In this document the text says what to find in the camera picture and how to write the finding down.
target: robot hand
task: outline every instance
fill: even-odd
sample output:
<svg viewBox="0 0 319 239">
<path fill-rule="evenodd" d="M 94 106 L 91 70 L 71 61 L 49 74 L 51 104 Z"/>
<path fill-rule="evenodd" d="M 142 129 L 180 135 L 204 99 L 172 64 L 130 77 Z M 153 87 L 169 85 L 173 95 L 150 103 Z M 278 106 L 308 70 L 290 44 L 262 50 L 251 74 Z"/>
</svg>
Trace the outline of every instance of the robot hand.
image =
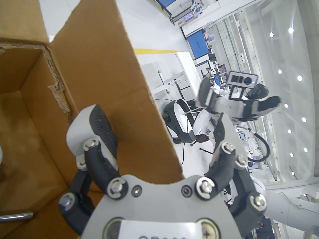
<svg viewBox="0 0 319 239">
<path fill-rule="evenodd" d="M 272 96 L 263 101 L 246 97 L 233 98 L 232 92 L 221 96 L 211 87 L 209 80 L 204 78 L 200 85 L 196 106 L 206 108 L 211 114 L 225 112 L 235 124 L 257 120 L 278 107 L 280 102 L 278 96 Z"/>
<path fill-rule="evenodd" d="M 216 148 L 204 177 L 169 185 L 120 176 L 117 141 L 98 105 L 82 110 L 67 132 L 79 168 L 59 201 L 66 222 L 86 238 L 243 238 L 261 220 L 266 200 L 246 170 L 246 151 L 227 114 L 214 130 Z M 228 209 L 219 193 L 233 179 L 238 196 Z M 105 193 L 94 208 L 88 197 L 94 182 Z"/>
</svg>

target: white ceiling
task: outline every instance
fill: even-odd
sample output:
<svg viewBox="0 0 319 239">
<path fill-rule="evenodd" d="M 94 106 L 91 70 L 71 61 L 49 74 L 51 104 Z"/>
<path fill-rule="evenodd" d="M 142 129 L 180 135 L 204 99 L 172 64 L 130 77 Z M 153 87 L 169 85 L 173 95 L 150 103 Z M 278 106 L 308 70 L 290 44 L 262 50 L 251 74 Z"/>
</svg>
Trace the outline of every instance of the white ceiling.
<svg viewBox="0 0 319 239">
<path fill-rule="evenodd" d="M 249 7 L 246 13 L 264 83 L 270 95 L 278 95 L 283 104 L 288 104 L 288 108 L 282 105 L 272 113 L 279 170 L 286 179 L 305 179 L 314 172 L 315 109 L 310 58 L 299 4 L 297 0 L 266 0 L 261 6 Z M 288 33 L 290 27 L 294 28 L 293 34 Z M 297 80 L 298 75 L 303 77 L 301 82 Z M 302 117 L 307 119 L 306 123 L 302 122 Z"/>
</svg>

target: cardboard box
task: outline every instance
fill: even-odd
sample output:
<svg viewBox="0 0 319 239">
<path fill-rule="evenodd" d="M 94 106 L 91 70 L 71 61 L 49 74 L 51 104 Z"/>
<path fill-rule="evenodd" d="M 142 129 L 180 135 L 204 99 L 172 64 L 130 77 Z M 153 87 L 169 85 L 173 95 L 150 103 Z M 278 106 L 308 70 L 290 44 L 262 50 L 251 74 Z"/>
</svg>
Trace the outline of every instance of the cardboard box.
<svg viewBox="0 0 319 239">
<path fill-rule="evenodd" d="M 115 0 L 81 0 L 51 44 L 38 0 L 0 0 L 0 9 L 0 210 L 36 213 L 0 224 L 0 238 L 76 238 L 57 201 L 77 171 L 66 131 L 92 104 L 115 132 L 122 175 L 182 180 Z M 96 203 L 103 196 L 91 194 Z"/>
</svg>

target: white label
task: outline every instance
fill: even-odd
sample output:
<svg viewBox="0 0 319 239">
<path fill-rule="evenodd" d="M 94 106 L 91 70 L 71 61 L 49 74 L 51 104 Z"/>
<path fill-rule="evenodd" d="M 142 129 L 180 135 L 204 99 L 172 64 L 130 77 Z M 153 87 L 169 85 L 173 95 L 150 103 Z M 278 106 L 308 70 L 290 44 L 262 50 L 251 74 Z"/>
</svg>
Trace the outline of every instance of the white label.
<svg viewBox="0 0 319 239">
<path fill-rule="evenodd" d="M 202 239 L 201 223 L 123 220 L 118 239 Z"/>
</svg>

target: white desk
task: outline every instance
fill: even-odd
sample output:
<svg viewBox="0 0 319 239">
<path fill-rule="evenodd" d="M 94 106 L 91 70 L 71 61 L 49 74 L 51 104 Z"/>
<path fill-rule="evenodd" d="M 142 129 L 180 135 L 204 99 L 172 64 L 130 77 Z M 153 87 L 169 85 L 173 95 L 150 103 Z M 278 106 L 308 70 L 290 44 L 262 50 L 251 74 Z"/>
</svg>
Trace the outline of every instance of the white desk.
<svg viewBox="0 0 319 239">
<path fill-rule="evenodd" d="M 200 76 L 198 75 L 194 61 L 189 52 L 178 52 L 176 53 L 176 57 L 179 60 L 179 63 L 182 67 L 183 72 L 175 75 L 174 77 L 164 80 L 161 72 L 159 71 L 159 75 L 161 77 L 163 85 L 152 90 L 152 94 L 156 94 L 163 90 L 166 90 L 167 93 L 169 94 L 169 88 L 176 86 L 175 82 L 179 84 L 183 80 L 183 83 L 184 81 L 187 81 L 187 84 L 189 84 L 189 87 L 193 95 L 193 96 L 190 96 L 189 99 L 185 99 L 185 100 L 195 99 L 197 97 L 199 86 L 202 80 Z"/>
</svg>

